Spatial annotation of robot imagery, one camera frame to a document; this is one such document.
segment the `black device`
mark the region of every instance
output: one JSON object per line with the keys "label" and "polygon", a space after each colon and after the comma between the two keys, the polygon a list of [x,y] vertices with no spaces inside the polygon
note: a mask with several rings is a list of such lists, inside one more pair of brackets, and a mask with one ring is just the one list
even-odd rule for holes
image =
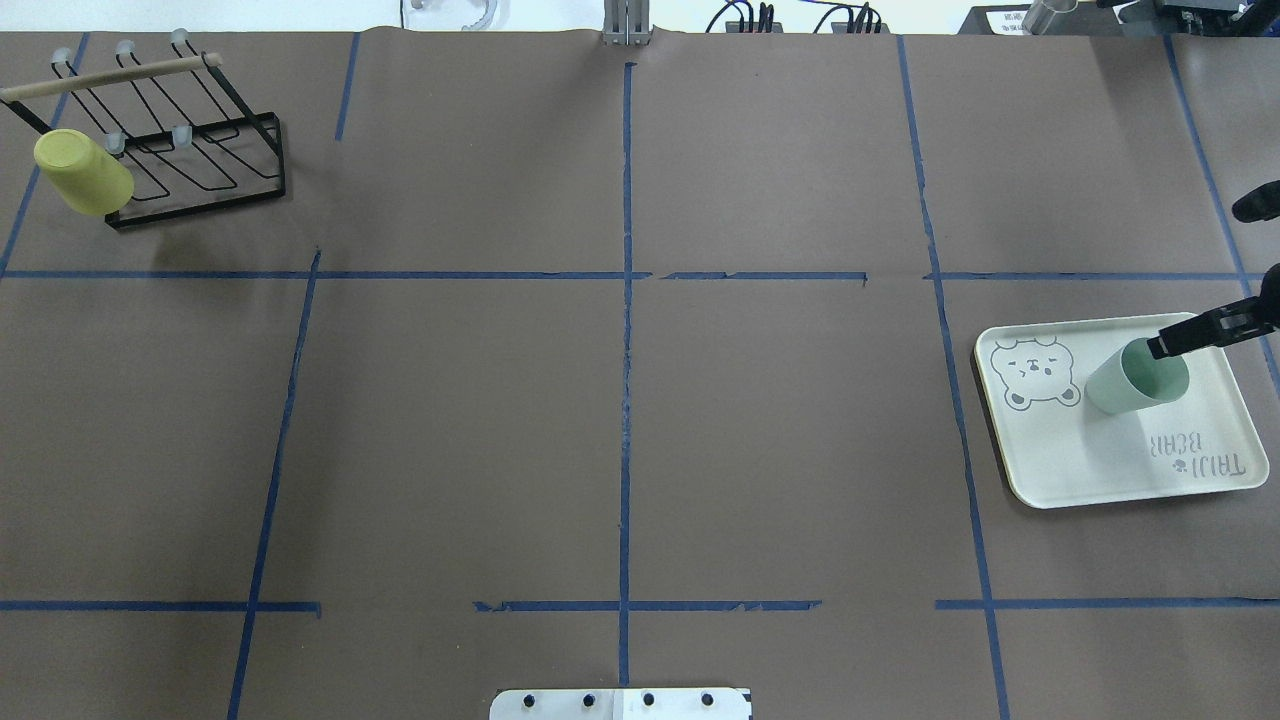
{"label": "black device", "polygon": [[[1203,35],[1254,37],[1280,19],[1280,0],[1258,0],[1239,14],[1238,0],[1138,0],[1123,8],[1116,17],[1115,6],[1129,0],[1097,0],[1080,3],[1062,15],[1050,35],[1092,35],[1149,37],[1157,35]],[[1030,5],[995,5],[969,9],[960,26],[960,35],[995,35],[987,22],[987,13],[1028,10]]]}
{"label": "black device", "polygon": [[1253,188],[1231,205],[1231,214],[1242,223],[1274,220],[1280,217],[1280,181]]}
{"label": "black device", "polygon": [[1215,345],[1226,347],[1275,332],[1280,325],[1280,264],[1262,277],[1262,291],[1170,325],[1147,341],[1157,360]]}

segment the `yellow cup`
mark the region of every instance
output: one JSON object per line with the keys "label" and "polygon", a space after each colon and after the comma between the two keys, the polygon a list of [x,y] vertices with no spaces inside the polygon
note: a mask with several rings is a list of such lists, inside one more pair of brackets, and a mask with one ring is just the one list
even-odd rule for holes
{"label": "yellow cup", "polygon": [[110,215],[133,195],[129,169],[79,131],[55,129],[40,136],[36,164],[77,213]]}

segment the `blue tape line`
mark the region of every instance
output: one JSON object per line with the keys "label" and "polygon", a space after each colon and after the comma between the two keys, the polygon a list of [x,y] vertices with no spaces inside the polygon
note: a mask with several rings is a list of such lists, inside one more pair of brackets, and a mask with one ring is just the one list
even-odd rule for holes
{"label": "blue tape line", "polygon": [[940,600],[936,610],[1133,610],[1179,607],[1261,607],[1280,609],[1280,598],[1266,597],[1033,597],[993,600]]}
{"label": "blue tape line", "polygon": [[[631,273],[644,279],[653,273]],[[324,270],[316,273],[320,281],[621,281],[625,273],[613,272],[507,272],[507,270]],[[197,281],[262,281],[310,279],[305,270],[12,270],[18,279],[197,279]]]}
{"label": "blue tape line", "polygon": [[516,600],[489,605],[472,602],[476,612],[617,612],[618,602],[613,600]]}
{"label": "blue tape line", "polygon": [[[81,60],[84,59],[84,49],[88,47],[88,33],[81,33],[79,47],[76,49],[76,58],[72,60],[72,69],[79,68]],[[58,127],[59,120],[63,119],[63,110],[67,108],[67,94],[64,92],[61,97],[58,99],[58,106],[54,108],[54,117],[50,118],[49,126]],[[13,225],[9,227],[9,238],[4,243],[4,252],[0,252],[0,281],[5,278],[9,270],[9,259],[13,258],[13,249],[18,245],[18,233],[22,232],[22,223],[27,219],[27,208],[31,206],[31,197],[36,193],[36,181],[40,179],[40,167],[31,169],[31,177],[27,178],[27,190],[22,192],[22,202],[18,204],[18,214],[13,219]]]}
{"label": "blue tape line", "polygon": [[[1235,264],[1235,273],[1240,281],[1240,290],[1245,296],[1253,295],[1253,288],[1249,286],[1249,278],[1256,275],[1249,275],[1244,272],[1244,260],[1240,258],[1240,247],[1235,242],[1235,233],[1231,232],[1231,223],[1226,219],[1226,209],[1222,206],[1222,195],[1217,190],[1217,182],[1213,179],[1213,170],[1208,165],[1208,156],[1204,155],[1204,145],[1201,142],[1199,129],[1196,127],[1196,117],[1192,114],[1190,102],[1187,101],[1187,88],[1183,85],[1183,73],[1178,69],[1178,54],[1174,51],[1174,40],[1170,36],[1164,36],[1165,41],[1165,58],[1169,60],[1169,72],[1174,78],[1174,87],[1178,90],[1178,104],[1183,108],[1183,119],[1187,120],[1187,131],[1192,136],[1192,145],[1196,147],[1196,159],[1201,164],[1201,174],[1204,176],[1204,183],[1208,184],[1210,199],[1213,201],[1213,213],[1217,214],[1217,224],[1222,228],[1222,238],[1226,241],[1226,249],[1231,254],[1231,263]],[[1280,368],[1276,365],[1275,352],[1271,350],[1271,345],[1267,342],[1260,343],[1262,347],[1262,357],[1267,364],[1267,373],[1271,375],[1271,384],[1280,395]]]}
{"label": "blue tape line", "polygon": [[360,54],[360,33],[351,33],[351,55],[347,58],[347,81],[342,86],[342,105],[338,108],[338,128],[333,131],[333,138],[342,142],[342,133],[347,129],[347,105],[351,102],[351,83],[356,79],[356,56]]}
{"label": "blue tape line", "polygon": [[1169,60],[1169,72],[1174,76],[1174,88],[1178,91],[1178,104],[1183,109],[1183,119],[1187,120],[1187,131],[1192,136],[1192,145],[1196,147],[1196,158],[1201,164],[1201,174],[1208,184],[1210,200],[1213,201],[1213,213],[1217,214],[1217,224],[1222,228],[1222,237],[1226,238],[1226,249],[1231,254],[1231,263],[1235,264],[1236,277],[1248,292],[1248,283],[1244,282],[1244,263],[1240,260],[1240,251],[1235,247],[1235,236],[1231,234],[1231,225],[1226,222],[1226,210],[1217,192],[1217,182],[1213,181],[1213,172],[1208,167],[1208,158],[1204,155],[1204,146],[1201,143],[1199,131],[1196,128],[1196,118],[1192,117],[1192,106],[1187,102],[1187,90],[1183,87],[1183,73],[1178,69],[1178,56],[1174,54],[1174,41],[1170,36],[1162,36],[1165,41],[1165,58]]}
{"label": "blue tape line", "polygon": [[[0,612],[244,612],[247,602],[168,602],[146,600],[0,600]],[[264,602],[259,612],[307,612],[319,602]]]}
{"label": "blue tape line", "polygon": [[902,97],[906,104],[906,123],[911,135],[911,154],[915,159],[915,182],[920,196],[920,217],[924,222],[924,234],[929,238],[929,265],[933,270],[933,295],[938,306],[938,325],[942,328],[942,352],[947,363],[947,380],[951,383],[951,407],[955,413],[956,429],[960,432],[960,450],[964,454],[965,486],[969,491],[969,524],[973,530],[974,556],[978,561],[978,582],[982,585],[982,598],[987,603],[983,615],[987,621],[987,644],[991,650],[991,671],[996,684],[996,703],[1000,719],[1009,720],[1009,694],[1005,689],[1005,662],[1000,652],[1000,633],[996,626],[996,611],[991,607],[991,574],[987,570],[987,550],[982,533],[982,516],[978,511],[978,488],[973,479],[973,459],[969,455],[969,433],[965,428],[964,404],[960,401],[960,379],[956,374],[955,351],[951,343],[951,327],[947,323],[946,296],[942,288],[942,269],[938,259],[938,245],[933,232],[933,219],[929,217],[929,204],[924,196],[924,155],[920,151],[920,132],[915,119],[915,101],[911,97],[911,76],[906,60],[906,44],[897,36],[897,60],[902,74]]}
{"label": "blue tape line", "polygon": [[820,600],[632,600],[637,612],[808,612]]}
{"label": "blue tape line", "polygon": [[[617,612],[621,603],[612,600],[517,600],[489,605],[471,603],[476,612]],[[822,605],[820,600],[632,600],[632,612],[808,612]]]}
{"label": "blue tape line", "polygon": [[860,281],[867,283],[867,273],[791,272],[791,273],[671,273],[664,281]]}
{"label": "blue tape line", "polygon": [[239,715],[241,692],[244,689],[244,671],[248,669],[248,651],[253,642],[253,621],[262,591],[262,571],[266,568],[266,550],[271,542],[271,521],[275,518],[275,502],[280,493],[280,474],[284,469],[284,442],[289,434],[293,419],[293,402],[298,393],[298,369],[302,366],[302,348],[307,342],[307,324],[311,322],[311,304],[316,293],[316,273],[320,268],[320,250],[311,259],[311,277],[307,279],[306,297],[302,300],[302,318],[298,320],[298,338],[293,346],[293,366],[289,369],[289,388],[284,395],[284,413],[280,416],[280,433],[275,439],[275,459],[271,462],[271,483],[266,491],[266,509],[262,511],[262,530],[257,538],[257,556],[253,560],[253,578],[248,588],[248,607],[244,611],[244,628],[241,632],[241,648],[236,659],[236,676],[232,682],[232,697],[227,707],[227,719],[236,720]]}
{"label": "blue tape line", "polygon": [[[653,273],[632,273],[646,278]],[[568,272],[530,273],[520,270],[326,270],[323,281],[622,281],[626,273]]]}
{"label": "blue tape line", "polygon": [[631,74],[622,70],[622,466],[618,506],[618,687],[631,683]]}
{"label": "blue tape line", "polygon": [[58,279],[58,281],[134,281],[134,279],[196,279],[196,281],[262,281],[262,279],[306,279],[300,270],[13,270],[15,279]]}
{"label": "blue tape line", "polygon": [[943,281],[1238,281],[1235,273],[929,273]]}

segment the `white wall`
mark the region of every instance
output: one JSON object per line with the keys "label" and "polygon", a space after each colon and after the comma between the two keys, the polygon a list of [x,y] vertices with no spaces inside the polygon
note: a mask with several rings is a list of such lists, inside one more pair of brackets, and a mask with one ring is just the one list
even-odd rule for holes
{"label": "white wall", "polygon": [[[603,0],[497,1],[490,26],[495,31],[599,29],[604,23]],[[874,6],[895,32],[954,33],[975,1],[983,0],[882,0]],[[721,3],[652,0],[650,19],[668,29],[701,32]],[[810,32],[827,9],[803,0],[773,5],[787,32]],[[403,0],[403,9],[412,29],[458,29],[480,18],[484,0],[424,0],[421,10]],[[396,0],[0,0],[0,29],[352,31],[398,26],[399,10]]]}

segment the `wooden rod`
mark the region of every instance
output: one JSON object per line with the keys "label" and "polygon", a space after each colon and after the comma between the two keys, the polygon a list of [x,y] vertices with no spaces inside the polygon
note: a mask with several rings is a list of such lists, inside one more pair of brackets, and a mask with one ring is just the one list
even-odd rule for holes
{"label": "wooden rod", "polygon": [[0,87],[0,100],[3,100],[4,102],[20,102],[23,100],[31,100],[32,97],[61,95],[63,92],[72,92],[74,90],[87,90],[90,87],[101,87],[104,85],[127,82],[131,79],[146,79],[150,77],[173,76],[178,73],[186,73],[189,70],[202,70],[205,68],[216,68],[221,64],[223,64],[221,55],[219,55],[218,53],[205,53],[204,55],[196,58],[160,60],[157,63],[147,63],[145,65],[132,65],[116,70],[106,70],[104,73],[92,73],[87,76],[74,76],[63,79],[33,82],[29,85],[19,85],[15,87]]}

